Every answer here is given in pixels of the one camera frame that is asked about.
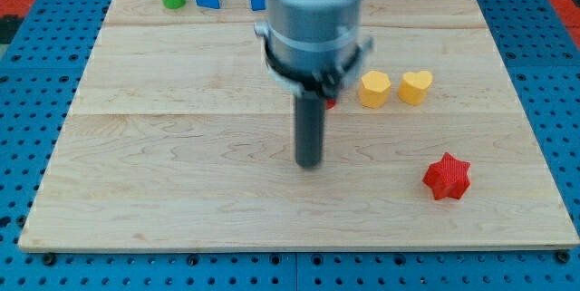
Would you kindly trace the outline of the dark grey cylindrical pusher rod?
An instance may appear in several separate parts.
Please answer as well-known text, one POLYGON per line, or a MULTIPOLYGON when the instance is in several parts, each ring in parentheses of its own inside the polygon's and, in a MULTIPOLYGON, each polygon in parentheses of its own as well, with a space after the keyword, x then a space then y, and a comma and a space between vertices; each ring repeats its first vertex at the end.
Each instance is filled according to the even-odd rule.
POLYGON ((316 93, 295 97, 295 161, 305 169, 322 161, 326 100, 316 93))

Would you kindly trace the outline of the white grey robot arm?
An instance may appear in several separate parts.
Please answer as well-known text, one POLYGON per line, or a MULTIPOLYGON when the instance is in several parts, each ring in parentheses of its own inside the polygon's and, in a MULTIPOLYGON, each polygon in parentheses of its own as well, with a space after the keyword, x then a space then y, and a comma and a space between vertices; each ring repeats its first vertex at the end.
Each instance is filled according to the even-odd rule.
POLYGON ((323 158, 326 104, 360 74, 372 39, 358 40, 362 0, 266 0, 255 25, 267 70, 294 96, 295 161, 323 158))

